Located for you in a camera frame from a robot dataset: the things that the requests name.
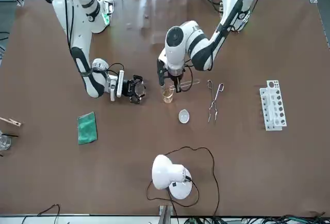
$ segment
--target lamp base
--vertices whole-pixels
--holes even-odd
[[[187,169],[186,175],[191,178],[190,172]],[[174,198],[182,200],[189,196],[192,189],[192,182],[172,182],[169,188]]]

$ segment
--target desk lamp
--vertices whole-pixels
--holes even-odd
[[[152,168],[153,184],[156,189],[170,189],[176,199],[185,199],[191,192],[192,182],[189,171],[182,165],[160,154],[154,160]]]

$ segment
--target green sponge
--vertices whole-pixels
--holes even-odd
[[[91,112],[78,118],[78,145],[97,140],[95,113]]]

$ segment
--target table surface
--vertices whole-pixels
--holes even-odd
[[[94,35],[90,58],[121,62],[126,77],[145,79],[147,98],[130,104],[93,99],[70,57],[63,29],[45,1],[17,10],[0,68],[0,114],[24,122],[0,129],[20,137],[0,158],[0,213],[156,215],[146,187],[156,155],[182,146],[208,147],[219,181],[218,215],[330,213],[329,50],[315,4],[260,0],[244,31],[228,37],[201,83],[162,102],[156,59],[168,28],[195,20],[208,36],[219,21],[205,0],[125,0],[113,25]],[[224,83],[216,125],[208,124],[207,80]],[[258,91],[280,82],[288,127],[266,132]],[[190,112],[186,125],[181,109]],[[77,118],[95,112],[98,140],[77,144]],[[211,215],[217,203],[206,151],[170,155],[191,172],[200,200],[179,215]],[[153,187],[150,197],[165,197]],[[196,190],[182,201],[190,204]]]

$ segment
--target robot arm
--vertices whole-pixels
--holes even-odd
[[[93,98],[98,98],[104,92],[109,92],[111,101],[124,95],[130,97],[131,102],[138,104],[144,96],[144,91],[137,93],[135,87],[143,85],[142,77],[134,76],[134,80],[128,81],[123,79],[124,71],[120,71],[118,75],[111,75],[108,73],[108,63],[100,58],[95,59],[90,65],[92,33],[100,33],[109,25],[109,20],[104,19],[104,14],[108,15],[106,11],[109,12],[110,3],[106,0],[46,1],[52,3],[57,19],[67,35],[71,56],[87,93]]]
[[[211,39],[207,39],[195,21],[172,27],[165,41],[165,48],[157,61],[159,84],[165,78],[173,80],[176,92],[181,92],[180,81],[185,67],[185,54],[198,71],[211,70],[213,62],[229,32],[240,31],[250,16],[253,0],[222,0],[223,15]]]

